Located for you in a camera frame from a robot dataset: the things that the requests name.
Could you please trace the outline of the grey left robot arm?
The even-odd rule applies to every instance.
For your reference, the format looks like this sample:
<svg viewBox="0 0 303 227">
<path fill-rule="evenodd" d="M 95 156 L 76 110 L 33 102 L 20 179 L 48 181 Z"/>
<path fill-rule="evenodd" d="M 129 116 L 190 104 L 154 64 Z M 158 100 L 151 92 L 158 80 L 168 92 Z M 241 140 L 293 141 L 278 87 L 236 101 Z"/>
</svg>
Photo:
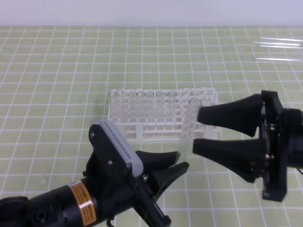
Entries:
<svg viewBox="0 0 303 227">
<path fill-rule="evenodd" d="M 150 227 L 168 227 L 171 219 L 157 205 L 165 190 L 189 164 L 180 153 L 134 151 L 118 127 L 97 120 L 89 128 L 92 154 L 77 182 L 33 198 L 0 201 L 3 227 L 93 227 L 134 209 Z"/>
</svg>

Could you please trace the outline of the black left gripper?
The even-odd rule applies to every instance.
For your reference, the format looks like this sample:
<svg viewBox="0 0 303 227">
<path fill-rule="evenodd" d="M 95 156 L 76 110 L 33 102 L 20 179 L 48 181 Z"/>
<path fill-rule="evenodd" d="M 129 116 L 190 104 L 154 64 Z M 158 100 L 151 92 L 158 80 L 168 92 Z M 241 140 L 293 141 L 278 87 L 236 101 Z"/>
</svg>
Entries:
<svg viewBox="0 0 303 227">
<path fill-rule="evenodd" d="M 180 153 L 136 151 L 144 169 L 159 169 L 149 173 L 152 196 L 142 174 L 133 176 L 132 169 L 126 166 L 99 125 L 90 126 L 89 141 L 93 151 L 83 175 L 97 201 L 99 217 L 113 218 L 116 214 L 133 208 L 150 227 L 170 226 L 170 218 L 164 215 L 156 201 L 172 183 L 187 172 L 188 162 L 175 165 Z"/>
</svg>

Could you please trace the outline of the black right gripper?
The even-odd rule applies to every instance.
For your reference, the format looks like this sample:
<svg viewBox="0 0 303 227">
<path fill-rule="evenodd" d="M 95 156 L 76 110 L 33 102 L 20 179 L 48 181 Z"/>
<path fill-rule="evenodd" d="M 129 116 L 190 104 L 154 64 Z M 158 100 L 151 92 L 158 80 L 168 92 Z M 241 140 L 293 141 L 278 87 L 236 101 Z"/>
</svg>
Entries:
<svg viewBox="0 0 303 227">
<path fill-rule="evenodd" d="M 302 110 L 283 107 L 277 92 L 263 90 L 261 95 L 201 107 L 197 121 L 253 137 L 261 113 L 262 140 L 195 139 L 193 153 L 228 168 L 248 183 L 262 174 L 262 199 L 282 202 L 287 194 L 287 169 L 303 167 Z"/>
</svg>

